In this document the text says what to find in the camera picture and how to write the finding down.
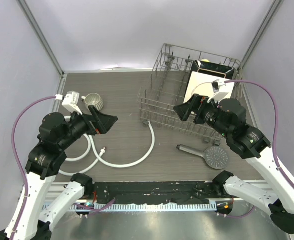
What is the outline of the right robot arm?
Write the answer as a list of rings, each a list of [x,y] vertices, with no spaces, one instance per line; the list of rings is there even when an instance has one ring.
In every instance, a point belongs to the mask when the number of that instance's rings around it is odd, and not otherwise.
[[[234,98],[216,102],[194,94],[173,110],[183,122],[194,113],[194,124],[207,124],[222,135],[227,146],[254,167],[273,191],[262,190],[224,170],[213,180],[213,193],[220,198],[230,195],[245,200],[268,214],[280,230],[293,235],[294,177],[274,154],[267,137],[247,124],[247,110],[241,103]]]

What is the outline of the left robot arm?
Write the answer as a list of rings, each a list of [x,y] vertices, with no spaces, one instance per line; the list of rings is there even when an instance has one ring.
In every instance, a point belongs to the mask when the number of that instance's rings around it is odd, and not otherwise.
[[[105,135],[118,121],[118,117],[101,113],[94,106],[89,111],[91,114],[73,112],[69,121],[59,112],[43,118],[39,142],[29,153],[25,167],[27,185],[10,224],[0,231],[0,240],[49,240],[69,208],[93,195],[93,179],[76,173],[63,193],[43,209],[46,195],[67,159],[65,151],[85,134]]]

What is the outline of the grey shower head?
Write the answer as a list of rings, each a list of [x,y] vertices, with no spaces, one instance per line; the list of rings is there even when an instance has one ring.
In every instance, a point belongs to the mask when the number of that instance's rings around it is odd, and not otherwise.
[[[214,170],[223,170],[230,162],[228,153],[220,146],[213,145],[204,151],[183,144],[178,144],[176,148],[180,151],[202,158],[206,164]]]

